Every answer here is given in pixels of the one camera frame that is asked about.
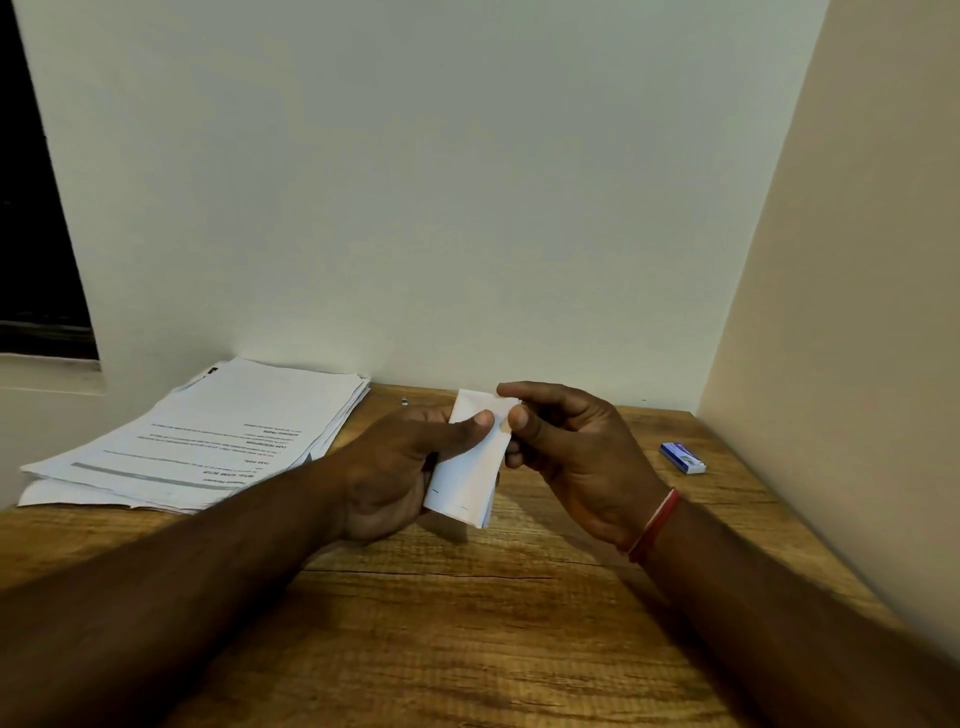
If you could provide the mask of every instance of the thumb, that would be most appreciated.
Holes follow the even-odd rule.
[[[454,425],[422,423],[414,435],[414,448],[423,457],[437,452],[444,460],[479,445],[492,428],[493,413],[487,409]]]
[[[510,410],[507,422],[514,431],[514,437],[549,457],[563,460],[576,445],[573,432],[545,422],[522,404]]]

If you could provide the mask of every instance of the wrist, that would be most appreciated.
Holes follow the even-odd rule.
[[[310,502],[316,506],[318,529],[325,543],[340,541],[347,532],[349,494],[355,469],[341,451],[298,468],[308,489]]]
[[[637,489],[636,496],[629,507],[622,512],[621,535],[614,544],[618,550],[626,553],[636,544],[647,523],[653,518],[669,493],[670,486],[656,475],[644,478],[642,487]]]

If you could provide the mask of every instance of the hand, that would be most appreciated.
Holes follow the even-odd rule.
[[[562,384],[513,382],[496,393],[524,401],[507,417],[507,467],[537,471],[588,534],[630,548],[668,489],[613,405]]]
[[[408,525],[437,462],[466,452],[493,427],[490,410],[456,425],[449,419],[449,407],[404,407],[330,456],[346,474],[343,538],[374,541]]]

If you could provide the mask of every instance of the red thread bracelet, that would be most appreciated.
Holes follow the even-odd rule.
[[[638,538],[636,543],[627,551],[627,558],[630,559],[631,564],[640,564],[643,566],[643,557],[646,556],[647,551],[650,550],[650,546],[654,544],[657,535],[679,502],[680,492],[676,488],[671,488],[670,492],[666,494],[666,498],[663,499],[663,503],[654,511],[654,515],[650,517],[650,521],[643,526],[643,532],[640,534],[640,538]]]

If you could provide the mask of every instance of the tabletop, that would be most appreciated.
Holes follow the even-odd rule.
[[[374,385],[341,446],[442,390]],[[621,407],[661,477],[873,619],[894,618],[705,425]],[[659,453],[707,463],[683,475]],[[111,507],[0,513],[0,587],[153,531],[176,516]],[[170,726],[763,725],[642,570],[593,541],[532,471],[503,469],[490,526],[427,514],[394,537],[317,555],[211,663]]]

